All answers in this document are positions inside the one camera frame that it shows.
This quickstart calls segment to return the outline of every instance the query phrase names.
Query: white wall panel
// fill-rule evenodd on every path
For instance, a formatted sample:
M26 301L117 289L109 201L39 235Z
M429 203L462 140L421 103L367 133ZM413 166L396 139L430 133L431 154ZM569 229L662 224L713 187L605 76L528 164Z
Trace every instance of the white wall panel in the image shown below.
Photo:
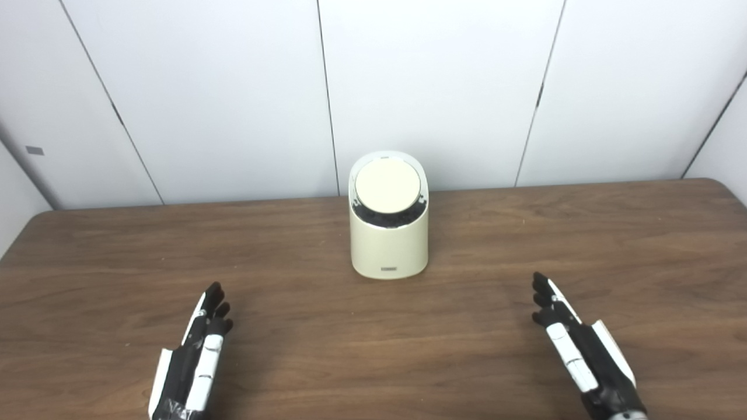
M731 100L686 177L720 181L747 204L747 85Z
M320 0L339 182L397 149L430 187L513 186L561 0Z
M314 0L64 0L166 203L336 195Z
M0 143L0 257L33 216L49 209L49 204Z
M568 0L518 185L679 178L747 69L747 2Z
M0 1L0 57L0 136L50 200L161 204L57 0Z

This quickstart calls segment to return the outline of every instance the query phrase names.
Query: wooden table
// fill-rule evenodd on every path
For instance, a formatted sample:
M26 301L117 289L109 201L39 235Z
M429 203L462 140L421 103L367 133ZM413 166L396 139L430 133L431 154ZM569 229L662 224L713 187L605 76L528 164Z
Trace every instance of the wooden table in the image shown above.
M430 264L357 275L346 198L55 211L0 262L6 419L145 419L218 280L217 420L586 419L533 271L603 318L652 420L747 416L747 211L707 180L434 193Z

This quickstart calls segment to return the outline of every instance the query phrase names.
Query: black ring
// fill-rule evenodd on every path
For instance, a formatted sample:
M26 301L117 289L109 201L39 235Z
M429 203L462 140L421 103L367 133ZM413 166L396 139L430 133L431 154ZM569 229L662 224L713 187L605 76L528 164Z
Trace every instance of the black ring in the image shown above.
M407 209L397 213L379 213L366 207L361 200L353 200L353 211L365 223L378 227L394 229L416 221L425 212L427 201L423 194Z

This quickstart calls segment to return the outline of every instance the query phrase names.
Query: round lid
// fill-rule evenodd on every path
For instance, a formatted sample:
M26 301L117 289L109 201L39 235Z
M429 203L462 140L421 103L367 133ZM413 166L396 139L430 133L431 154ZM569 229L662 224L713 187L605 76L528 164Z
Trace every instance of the round lid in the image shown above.
M405 161L379 158L358 172L356 193L364 206L377 213L398 213L419 198L420 176Z

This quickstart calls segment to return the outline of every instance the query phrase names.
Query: cream cylindrical device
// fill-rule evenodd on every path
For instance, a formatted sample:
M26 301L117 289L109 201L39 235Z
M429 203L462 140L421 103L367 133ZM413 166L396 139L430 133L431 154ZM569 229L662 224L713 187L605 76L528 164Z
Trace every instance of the cream cylindrical device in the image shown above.
M350 256L362 276L394 280L428 264L428 182L402 152L374 152L350 171Z

